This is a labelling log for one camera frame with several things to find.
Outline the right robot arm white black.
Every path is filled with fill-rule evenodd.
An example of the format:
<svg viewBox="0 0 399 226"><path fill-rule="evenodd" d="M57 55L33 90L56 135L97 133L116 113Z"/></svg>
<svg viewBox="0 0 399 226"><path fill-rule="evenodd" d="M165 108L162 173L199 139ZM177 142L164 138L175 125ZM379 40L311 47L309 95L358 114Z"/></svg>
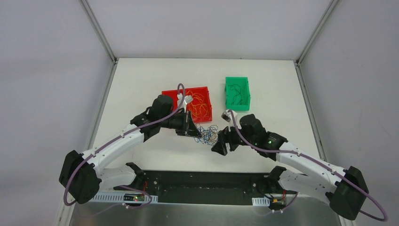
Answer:
<svg viewBox="0 0 399 226"><path fill-rule="evenodd" d="M345 219L356 219L369 193L359 169L353 166L345 169L309 156L285 137L266 131L254 114L237 119L234 111L225 111L221 117L229 126L218 132L213 152L225 156L240 145L249 146L262 157L298 171L294 173L281 166L273 168L266 178L271 192L284 189L303 193L328 204Z"/></svg>

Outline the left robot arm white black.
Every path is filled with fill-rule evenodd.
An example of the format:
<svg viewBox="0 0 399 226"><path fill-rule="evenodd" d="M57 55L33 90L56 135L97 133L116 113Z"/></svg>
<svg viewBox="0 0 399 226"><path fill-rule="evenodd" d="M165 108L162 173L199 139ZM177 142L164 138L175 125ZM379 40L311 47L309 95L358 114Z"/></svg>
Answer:
<svg viewBox="0 0 399 226"><path fill-rule="evenodd" d="M178 106L166 95L159 95L146 110L135 116L130 123L103 144L78 153L69 152L63 162L59 182L65 187L64 203L84 204L100 190L116 186L128 186L139 190L143 177L133 163L109 169L108 165L133 147L146 142L160 132L161 128L173 129L178 136L201 138L186 106L193 101L192 96L178 94Z"/></svg>

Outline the red two-compartment plastic bin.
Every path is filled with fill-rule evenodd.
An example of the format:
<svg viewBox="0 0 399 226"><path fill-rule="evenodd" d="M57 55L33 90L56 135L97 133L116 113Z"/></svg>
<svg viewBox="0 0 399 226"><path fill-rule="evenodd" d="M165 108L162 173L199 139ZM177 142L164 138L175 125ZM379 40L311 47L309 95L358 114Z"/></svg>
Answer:
<svg viewBox="0 0 399 226"><path fill-rule="evenodd" d="M187 110L192 113L195 123L211 122L212 106L209 98L208 87L186 88L186 96L191 95L193 101L187 105Z"/></svg>

